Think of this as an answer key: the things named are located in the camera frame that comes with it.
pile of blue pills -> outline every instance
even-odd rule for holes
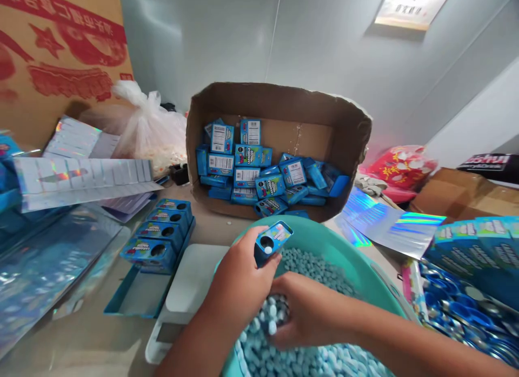
[[[281,264],[347,296],[360,294],[342,268],[299,249],[285,249]],[[296,347],[280,352],[268,340],[290,315],[285,296],[269,296],[253,321],[236,341],[235,351],[244,376],[370,376],[392,377],[384,365],[359,346],[337,343],[330,346]]]

red printed cardboard box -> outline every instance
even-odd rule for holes
[[[120,0],[0,0],[0,130],[43,148],[63,115],[123,103],[132,80]]]

brown cardboard box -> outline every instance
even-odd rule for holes
[[[519,191],[478,174],[442,168],[415,197],[410,210],[447,216],[445,224],[481,216],[517,216]]]
[[[0,0],[0,130],[43,149],[63,114],[126,104],[133,80],[119,0]]]
[[[304,208],[313,220],[322,222],[344,207],[371,134],[371,118],[360,107],[340,97],[265,83],[217,82],[192,98],[186,147],[193,196],[215,212],[257,219],[252,207],[212,199],[199,183],[195,149],[203,141],[203,127],[219,117],[235,127],[235,143],[240,120],[260,118],[261,144],[273,148],[273,165],[286,152],[330,162],[350,177],[342,195],[328,198],[326,206],[291,208]]]

teal plastic basin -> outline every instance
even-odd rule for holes
[[[298,216],[271,216],[251,224],[251,227],[270,226],[282,220],[294,231],[283,249],[299,248],[300,250],[324,257],[330,263],[344,269],[346,277],[362,295],[362,299],[377,307],[407,318],[401,304],[395,298],[400,295],[397,289],[389,288],[373,269],[376,264],[360,253],[350,242],[322,224]],[[249,229],[244,230],[238,238]],[[278,267],[276,276],[286,272],[283,263]],[[224,377],[242,377],[236,351],[233,347],[222,371]]]

blue cardboard tray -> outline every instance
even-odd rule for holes
[[[185,249],[189,245],[195,226],[196,219],[193,216],[193,221],[189,226],[182,249],[173,266],[172,275],[141,273],[138,267],[132,266],[104,309],[104,314],[156,319],[164,305],[178,265],[182,260]]]

